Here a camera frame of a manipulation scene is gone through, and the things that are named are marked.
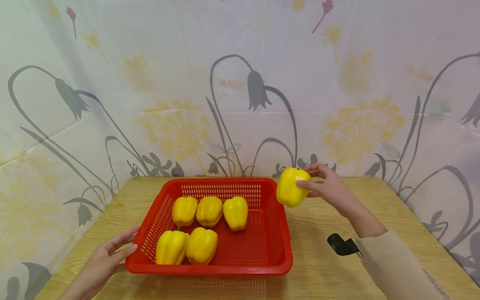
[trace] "floral curtain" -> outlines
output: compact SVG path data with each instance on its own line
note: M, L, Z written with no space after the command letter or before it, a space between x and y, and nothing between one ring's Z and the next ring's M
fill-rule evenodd
M134 176L384 180L480 284L475 0L36 0L0 12L0 299Z

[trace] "beige sleeve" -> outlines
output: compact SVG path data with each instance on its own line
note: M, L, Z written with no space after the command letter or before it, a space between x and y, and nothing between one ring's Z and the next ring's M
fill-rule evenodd
M387 299L450 299L394 231L375 238L354 237L353 241L365 269Z

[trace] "table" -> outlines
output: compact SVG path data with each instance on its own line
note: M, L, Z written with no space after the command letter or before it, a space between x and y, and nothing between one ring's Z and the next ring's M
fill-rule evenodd
M143 221L163 184L172 178L130 179L45 285L36 299L56 299L95 247ZM397 232L425 270L453 299L480 299L480 289L395 193L378 178L345 178L360 201ZM326 243L355 235L346 219L319 198L286 208L293 267L284 277L212 279L116 274L96 299L385 299L357 255L338 256Z

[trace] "basket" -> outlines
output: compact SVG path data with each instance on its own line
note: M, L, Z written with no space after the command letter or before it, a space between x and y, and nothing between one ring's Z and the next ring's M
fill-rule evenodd
M171 212L178 197L191 196L198 201L216 196L222 201L242 196L248 204L247 227L231 231L222 217L213 228L218 234L218 248L209 265L191 265L185 258L181 265L155 264L156 243L166 230L177 230ZM199 227L195 221L181 228L191 233ZM168 181L152 203L134 243L138 245L126 260L131 273L191 276L282 276L292 268L285 209L276 199L276 182L268 178L175 179Z

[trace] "yellow bell pepper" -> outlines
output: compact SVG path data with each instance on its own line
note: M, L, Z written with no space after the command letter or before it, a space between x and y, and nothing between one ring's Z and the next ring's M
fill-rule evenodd
M243 197L233 197L223 203L223 215L233 231L239 231L247 227L248 205Z
M180 197L175 200L172 207L173 223L180 227L188 227L193 224L197 205L197 199L193 197Z
M295 207L308 195L309 190L297 186L298 180L312 181L312 177L308 172L295 168L287 168L283 171L276 187L276 198L281 204Z
M187 251L190 236L186 232L167 230L156 244L156 264L181 264Z
M197 227L187 244L187 258L191 264L209 264L217 246L218 235L215 231Z
M222 200L217 197L203 197L197 208L197 220L203 227L213 227L223 215Z

